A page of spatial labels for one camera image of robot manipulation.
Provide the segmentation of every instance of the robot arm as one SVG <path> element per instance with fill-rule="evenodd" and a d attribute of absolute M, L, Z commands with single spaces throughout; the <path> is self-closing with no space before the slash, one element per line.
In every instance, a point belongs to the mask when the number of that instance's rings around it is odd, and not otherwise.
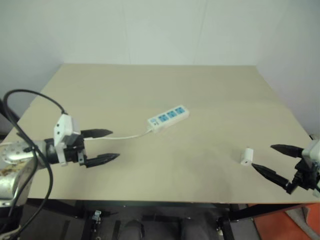
<path fill-rule="evenodd" d="M 297 170 L 292 182 L 262 165 L 252 164 L 255 170 L 269 181 L 279 185 L 291 194 L 297 187 L 312 189 L 313 195 L 320 198 L 320 139 L 313 140 L 305 149 L 277 144 L 271 146 L 278 152 L 293 158 L 301 158 L 295 165 Z"/>
<path fill-rule="evenodd" d="M 54 138 L 34 141 L 38 149 L 50 164 L 69 162 L 91 168 L 106 164 L 119 156 L 118 153 L 106 153 L 88 159 L 85 151 L 84 138 L 99 138 L 112 134 L 106 129 L 80 131 L 76 121 L 69 115 L 62 114 L 54 127 Z M 23 188 L 32 174 L 35 164 L 36 171 L 43 169 L 45 164 L 38 156 L 34 158 L 33 149 L 26 142 L 15 142 L 6 146 L 0 153 L 4 168 L 0 170 L 0 240 L 5 239 L 20 229 L 20 218 L 23 205 L 26 203 L 32 179 Z"/>

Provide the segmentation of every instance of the wooden table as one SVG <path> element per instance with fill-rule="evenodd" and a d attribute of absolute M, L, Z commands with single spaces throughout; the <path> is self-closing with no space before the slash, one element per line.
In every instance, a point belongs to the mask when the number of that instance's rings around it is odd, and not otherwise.
<path fill-rule="evenodd" d="M 86 142 L 88 157 L 120 153 L 105 165 L 52 166 L 52 199 L 199 203 L 317 202 L 312 191 L 292 195 L 240 164 L 254 163 L 292 180 L 298 162 L 272 144 L 311 141 L 253 66 L 137 66 L 64 64 L 42 93 L 58 101 L 82 130 L 116 136 L 143 133 L 147 119 L 177 105 L 189 118 L 160 133 L 127 140 Z M 34 140 L 53 137 L 58 108 L 37 97 L 19 123 Z M 12 131 L 6 141 L 18 139 Z M 30 198 L 43 198 L 48 172 L 37 172 Z"/>

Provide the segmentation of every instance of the white power strip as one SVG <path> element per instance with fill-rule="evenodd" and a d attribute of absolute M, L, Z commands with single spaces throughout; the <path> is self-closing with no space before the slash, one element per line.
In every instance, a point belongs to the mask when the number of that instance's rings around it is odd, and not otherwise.
<path fill-rule="evenodd" d="M 149 129 L 154 133 L 158 133 L 183 119 L 189 117 L 190 112 L 183 105 L 176 106 L 168 111 L 160 113 L 154 117 L 149 118 Z"/>

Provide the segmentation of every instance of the cable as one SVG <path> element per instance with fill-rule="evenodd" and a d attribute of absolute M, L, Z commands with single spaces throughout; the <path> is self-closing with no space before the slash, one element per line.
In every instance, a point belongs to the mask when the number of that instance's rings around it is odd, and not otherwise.
<path fill-rule="evenodd" d="M 45 157 L 45 155 L 39 150 L 38 146 L 29 138 L 29 136 L 22 130 L 22 128 L 18 125 L 17 121 L 14 119 L 14 116 L 12 115 L 10 109 L 9 109 L 9 106 L 8 106 L 8 98 L 11 94 L 13 93 L 31 93 L 31 94 L 35 94 L 35 95 L 38 95 L 38 96 L 41 96 L 49 101 L 51 101 L 52 103 L 54 103 L 55 105 L 57 105 L 60 110 L 61 110 L 61 113 L 62 114 L 67 114 L 65 109 L 59 104 L 57 103 L 55 100 L 53 100 L 52 98 L 46 96 L 46 95 L 43 95 L 42 93 L 39 93 L 39 92 L 36 92 L 36 91 L 32 91 L 32 90 L 27 90 L 27 89 L 16 89 L 16 90 L 11 90 L 9 92 L 7 92 L 5 95 L 4 95 L 4 98 L 3 98 L 3 109 L 4 109 L 4 112 L 6 114 L 6 116 L 8 117 L 9 121 L 12 123 L 12 125 L 17 129 L 18 131 L 18 135 L 19 137 L 21 137 L 28 145 L 29 147 L 32 148 L 32 153 L 33 153 L 33 156 L 35 157 L 35 166 L 38 167 L 38 157 L 37 157 L 37 154 L 36 152 L 38 153 L 38 155 L 40 156 L 40 158 L 42 159 L 45 167 L 47 168 L 47 171 L 48 171 L 48 174 L 49 174 L 49 187 L 48 187 L 48 190 L 47 190 L 47 193 L 42 201 L 42 203 L 40 204 L 40 206 L 38 207 L 38 209 L 33 213 L 33 215 L 24 223 L 24 225 L 13 235 L 10 237 L 10 240 L 14 240 L 16 239 L 20 234 L 21 232 L 32 222 L 32 220 L 38 215 L 38 213 L 41 211 L 41 209 L 43 208 L 44 204 L 46 203 L 46 201 L 48 200 L 49 198 L 49 195 L 51 193 L 51 190 L 52 190 L 52 187 L 53 187 L 53 181 L 54 181 L 54 178 L 53 178 L 53 173 L 52 173 L 52 170 L 51 170 L 51 167 L 50 167 L 50 164 L 47 160 L 47 158 Z M 26 187 L 26 185 L 28 184 L 28 182 L 32 179 L 32 177 L 34 176 L 37 168 L 33 168 L 34 171 L 31 172 L 31 174 L 29 175 L 28 179 L 24 182 L 24 184 L 22 185 L 21 189 L 19 190 L 19 192 L 17 193 L 17 196 L 20 196 L 21 193 L 23 192 L 24 188 Z M 15 204 L 17 203 L 18 201 L 18 198 L 14 201 L 14 204 L 12 204 L 11 208 L 12 210 L 10 209 L 10 213 L 12 215 L 12 212 L 13 212 L 13 209 L 15 207 Z"/>
<path fill-rule="evenodd" d="M 13 117 L 14 117 L 14 120 L 17 122 L 19 121 L 20 117 L 15 113 L 13 112 L 11 109 L 10 109 L 10 112 L 12 113 Z M 0 99 L 0 114 L 2 114 L 7 120 L 9 120 L 7 117 L 6 117 L 6 114 L 5 114 L 5 110 L 4 110 L 4 103 L 2 102 L 2 100 Z"/>
<path fill-rule="evenodd" d="M 92 138 L 92 137 L 87 137 L 85 138 L 84 140 L 87 141 L 87 140 L 124 140 L 124 139 L 135 139 L 135 138 L 140 138 L 144 135 L 147 135 L 148 133 L 150 133 L 152 131 L 152 129 L 149 129 L 148 131 L 142 133 L 142 134 L 139 134 L 139 135 L 133 135 L 133 136 L 119 136 L 119 137 L 106 137 L 106 136 L 103 136 L 103 137 L 96 137 L 96 138 Z"/>

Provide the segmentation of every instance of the white power cord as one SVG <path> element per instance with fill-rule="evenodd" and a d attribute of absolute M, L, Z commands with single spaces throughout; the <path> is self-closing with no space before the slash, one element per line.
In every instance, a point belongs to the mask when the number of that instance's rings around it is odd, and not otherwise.
<path fill-rule="evenodd" d="M 120 137 L 108 137 L 108 136 L 103 136 L 103 137 L 96 137 L 96 138 L 92 138 L 92 137 L 86 137 L 84 140 L 123 140 L 123 139 L 135 139 L 135 138 L 139 138 L 142 137 L 144 135 L 147 135 L 148 133 L 150 133 L 152 131 L 152 129 L 148 129 L 146 132 L 139 134 L 139 135 L 133 135 L 133 136 L 120 136 Z"/>
<path fill-rule="evenodd" d="M 0 148 L 1 148 L 1 147 L 4 147 L 4 146 L 7 146 L 7 145 L 10 145 L 10 144 L 13 144 L 13 142 L 3 142 L 3 143 L 0 143 Z"/>

